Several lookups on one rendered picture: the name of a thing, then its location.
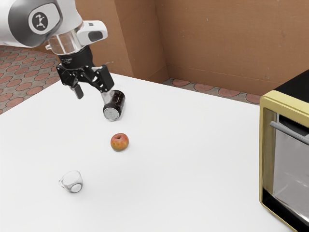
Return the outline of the black gold oven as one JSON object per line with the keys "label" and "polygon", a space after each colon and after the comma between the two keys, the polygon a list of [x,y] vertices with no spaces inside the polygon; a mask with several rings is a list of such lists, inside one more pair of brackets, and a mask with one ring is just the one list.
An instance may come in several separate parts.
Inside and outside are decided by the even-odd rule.
{"label": "black gold oven", "polygon": [[259,201],[309,232],[309,70],[260,98]]}

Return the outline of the dark soda can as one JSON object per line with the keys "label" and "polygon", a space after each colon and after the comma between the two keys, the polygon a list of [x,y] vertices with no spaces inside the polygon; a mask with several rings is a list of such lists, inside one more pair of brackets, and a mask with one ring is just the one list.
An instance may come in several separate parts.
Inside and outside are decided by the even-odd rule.
{"label": "dark soda can", "polygon": [[125,94],[119,90],[112,90],[110,101],[103,107],[103,114],[109,121],[116,121],[122,114],[125,104]]}

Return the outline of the clear glass cup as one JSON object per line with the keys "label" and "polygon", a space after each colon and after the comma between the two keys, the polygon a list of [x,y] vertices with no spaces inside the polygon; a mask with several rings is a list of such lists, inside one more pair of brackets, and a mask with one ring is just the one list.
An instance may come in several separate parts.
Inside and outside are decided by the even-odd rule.
{"label": "clear glass cup", "polygon": [[83,179],[79,171],[69,171],[62,176],[58,184],[70,193],[78,193],[83,187]]}

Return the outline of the red yellow apple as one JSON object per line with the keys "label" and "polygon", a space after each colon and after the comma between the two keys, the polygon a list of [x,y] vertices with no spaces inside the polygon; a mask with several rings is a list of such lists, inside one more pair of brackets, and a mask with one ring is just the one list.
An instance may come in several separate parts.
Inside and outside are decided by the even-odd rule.
{"label": "red yellow apple", "polygon": [[115,151],[123,151],[129,145],[129,138],[124,133],[117,133],[111,137],[110,145]]}

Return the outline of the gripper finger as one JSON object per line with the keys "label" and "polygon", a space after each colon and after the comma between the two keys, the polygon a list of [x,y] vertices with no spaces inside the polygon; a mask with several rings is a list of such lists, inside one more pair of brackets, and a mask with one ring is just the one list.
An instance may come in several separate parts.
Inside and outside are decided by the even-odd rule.
{"label": "gripper finger", "polygon": [[114,86],[114,81],[106,65],[100,67],[92,67],[90,69],[90,85],[95,87],[103,98],[104,103],[111,101],[111,89]]}
{"label": "gripper finger", "polygon": [[79,84],[76,84],[75,86],[70,87],[70,89],[74,92],[77,99],[81,99],[84,96],[84,93]]}

